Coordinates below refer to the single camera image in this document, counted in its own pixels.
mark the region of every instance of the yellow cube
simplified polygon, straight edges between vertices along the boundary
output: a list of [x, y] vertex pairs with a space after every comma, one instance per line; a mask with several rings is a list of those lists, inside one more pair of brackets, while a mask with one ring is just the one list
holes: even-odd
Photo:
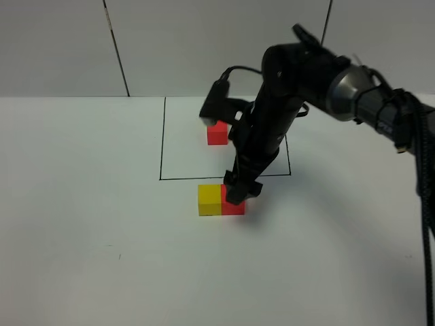
[[221, 186], [198, 186], [199, 216], [222, 215]]

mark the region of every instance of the wooden block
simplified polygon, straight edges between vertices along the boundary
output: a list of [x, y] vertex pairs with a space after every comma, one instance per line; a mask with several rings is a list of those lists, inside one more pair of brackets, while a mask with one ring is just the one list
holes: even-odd
[[222, 215], [221, 185], [198, 186], [199, 216]]
[[221, 185], [221, 201], [222, 201], [222, 215], [244, 215], [246, 203], [242, 202], [240, 205], [233, 205], [226, 201], [226, 186]]
[[207, 127], [207, 144], [228, 144], [228, 125], [225, 122], [218, 121], [215, 126]]

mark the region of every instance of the red cube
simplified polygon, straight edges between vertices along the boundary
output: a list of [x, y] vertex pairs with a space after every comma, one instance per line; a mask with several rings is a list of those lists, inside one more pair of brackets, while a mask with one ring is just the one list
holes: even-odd
[[225, 122], [218, 121], [215, 126], [207, 127], [207, 144], [228, 144], [228, 125]]
[[222, 215], [244, 215], [245, 214], [245, 202], [240, 205], [233, 205], [226, 201], [226, 186], [220, 186], [220, 197], [222, 203]]

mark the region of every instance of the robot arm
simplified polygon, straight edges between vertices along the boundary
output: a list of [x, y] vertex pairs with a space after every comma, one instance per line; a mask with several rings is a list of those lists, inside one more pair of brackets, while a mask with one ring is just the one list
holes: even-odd
[[[236, 158], [224, 177], [227, 201], [239, 204], [260, 194], [262, 185], [256, 179], [277, 157], [294, 119], [307, 114], [301, 111], [308, 109], [305, 102], [340, 121], [367, 123], [391, 139], [398, 152], [422, 151], [424, 136], [425, 152], [431, 151], [425, 160], [431, 161], [433, 187], [435, 109], [421, 105], [411, 93], [392, 90], [377, 71], [335, 56], [300, 25], [293, 30], [300, 43], [273, 46], [264, 54], [263, 84], [255, 102], [227, 98], [229, 69], [214, 83], [201, 109], [206, 124], [222, 120], [232, 126], [229, 138]], [[418, 126], [417, 120], [424, 125]], [[419, 136], [422, 128], [427, 130]]]

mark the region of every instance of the white wall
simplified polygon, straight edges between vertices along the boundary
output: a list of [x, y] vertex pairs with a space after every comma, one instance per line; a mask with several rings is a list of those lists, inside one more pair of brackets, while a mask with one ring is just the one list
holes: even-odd
[[434, 0], [334, 0], [325, 46], [357, 54], [395, 88], [435, 94]]
[[125, 96], [101, 0], [2, 0], [0, 96]]
[[[264, 51], [295, 41], [301, 22], [321, 37], [329, 0], [108, 0], [133, 96], [205, 95], [231, 65], [260, 67]], [[256, 94], [261, 79], [234, 73], [235, 94]]]

